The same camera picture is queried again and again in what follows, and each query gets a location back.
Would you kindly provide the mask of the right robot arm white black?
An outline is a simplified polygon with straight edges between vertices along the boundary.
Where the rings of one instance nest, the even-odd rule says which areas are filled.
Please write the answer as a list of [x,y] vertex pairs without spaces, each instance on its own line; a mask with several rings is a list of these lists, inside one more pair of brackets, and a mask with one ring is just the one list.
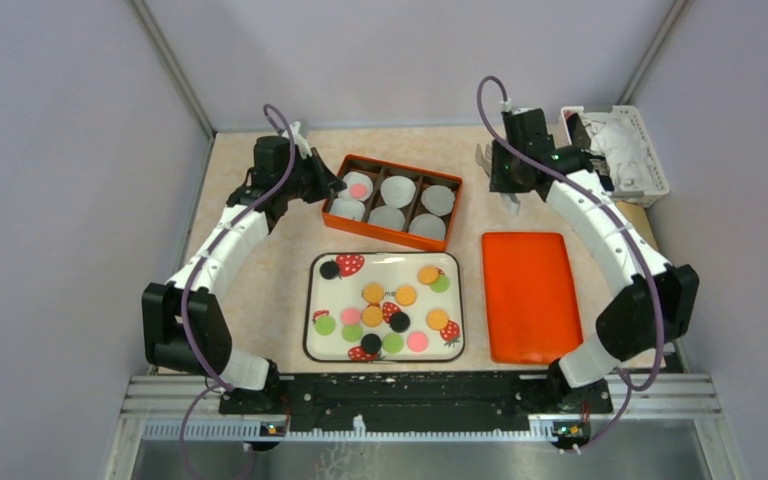
[[573,351],[552,362],[546,385],[549,404],[572,412],[587,388],[638,355],[654,354],[649,377],[630,388],[648,389],[667,343],[683,336],[699,288],[697,272],[675,266],[625,218],[603,188],[594,154],[575,146],[556,147],[539,108],[501,103],[504,131],[488,131],[490,189],[535,192],[573,227],[597,262],[614,298],[598,316],[595,331]]

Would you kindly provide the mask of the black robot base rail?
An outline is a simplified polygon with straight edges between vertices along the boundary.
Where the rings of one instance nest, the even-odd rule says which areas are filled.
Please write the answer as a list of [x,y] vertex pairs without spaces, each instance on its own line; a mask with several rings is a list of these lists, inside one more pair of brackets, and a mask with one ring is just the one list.
[[484,433],[528,430],[531,416],[609,414],[606,381],[555,396],[544,375],[516,371],[294,374],[220,398],[222,415],[276,416],[297,433]]

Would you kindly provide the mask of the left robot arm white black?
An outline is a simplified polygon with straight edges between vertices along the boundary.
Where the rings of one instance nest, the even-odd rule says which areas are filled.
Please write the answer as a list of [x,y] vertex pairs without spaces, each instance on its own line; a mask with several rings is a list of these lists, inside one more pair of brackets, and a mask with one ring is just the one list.
[[317,203],[345,184],[300,134],[258,138],[253,160],[207,239],[168,280],[144,289],[141,308],[149,364],[243,389],[243,401],[263,414],[277,407],[281,388],[269,360],[234,345],[221,299],[290,202]]

